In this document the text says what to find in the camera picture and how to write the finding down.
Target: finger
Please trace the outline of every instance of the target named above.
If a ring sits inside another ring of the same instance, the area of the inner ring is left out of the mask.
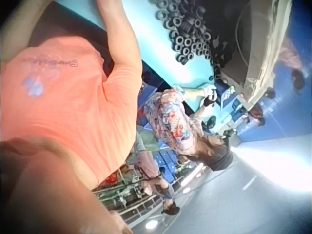
[[[213,99],[212,101],[216,101],[218,98],[218,94],[216,93],[216,90],[213,90]]]

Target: dark hair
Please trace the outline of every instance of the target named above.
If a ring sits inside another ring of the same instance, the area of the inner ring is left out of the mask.
[[[166,168],[165,167],[160,167],[159,171],[160,171],[160,173],[164,174],[166,172]]]
[[[298,69],[293,69],[292,70],[292,77],[295,77],[294,82],[293,82],[293,87],[296,90],[300,90],[304,87],[305,81],[304,81],[304,76],[302,71]]]
[[[180,207],[176,206],[176,203],[172,203],[167,210],[163,210],[161,213],[166,213],[167,215],[174,216],[180,212]]]
[[[222,145],[212,145],[208,140],[205,141],[207,146],[212,149],[213,155],[207,153],[200,153],[198,157],[185,155],[190,161],[193,162],[202,162],[208,167],[210,167],[213,171],[224,170],[224,167],[228,166],[228,163],[225,163],[223,166],[215,166],[218,162],[221,162],[228,155],[228,147],[225,139],[223,140],[224,144]]]
[[[259,127],[264,126],[265,125],[265,118],[260,118],[259,119]]]
[[[274,99],[276,96],[275,90],[272,88],[268,88],[267,91],[265,92],[265,96],[269,99]]]

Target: hair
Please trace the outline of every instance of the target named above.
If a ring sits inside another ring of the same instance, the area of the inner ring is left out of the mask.
[[[264,126],[265,125],[265,118],[260,118],[259,119],[259,127]]]
[[[180,212],[180,207],[176,206],[176,203],[172,203],[168,209],[163,210],[162,213],[166,213],[167,215],[174,216]]]
[[[295,80],[293,82],[293,87],[296,90],[302,89],[305,85],[304,76],[303,76],[302,71],[300,71],[298,69],[293,69],[292,70],[292,77],[295,77]]]
[[[164,174],[166,172],[166,168],[165,167],[160,167],[159,171],[160,171],[160,173]]]
[[[228,152],[228,148],[224,142],[224,144],[221,145],[212,145],[208,139],[204,139],[205,144],[209,147],[210,151],[207,151],[206,153],[199,153],[198,157],[186,156],[190,161],[193,162],[202,162],[207,166],[210,166],[214,164],[216,161],[219,161],[222,159],[226,153]]]
[[[267,89],[265,96],[269,99],[274,99],[276,97],[276,93],[274,89]]]

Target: hand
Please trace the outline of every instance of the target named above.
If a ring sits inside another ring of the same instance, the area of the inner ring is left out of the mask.
[[[213,103],[215,103],[216,99],[218,98],[218,95],[216,93],[216,90],[212,90],[212,94],[208,95],[204,100],[204,106],[209,106]]]
[[[213,92],[216,90],[216,86],[213,84],[204,84],[200,87],[200,89],[203,89],[205,92],[205,96],[213,94]]]

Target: ceiling light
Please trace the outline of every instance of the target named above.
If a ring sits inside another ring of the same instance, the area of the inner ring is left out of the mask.
[[[190,188],[190,187],[187,187],[186,189],[183,190],[183,193],[184,193],[184,194],[185,194],[185,193],[188,193],[190,190],[191,190],[191,188]]]
[[[204,164],[200,163],[182,182],[181,186],[184,187],[197,175],[197,173],[203,168]]]
[[[146,229],[154,229],[156,226],[157,226],[157,224],[158,224],[158,221],[156,221],[156,220],[151,220],[151,221],[149,221],[146,225],[145,225],[145,228]]]

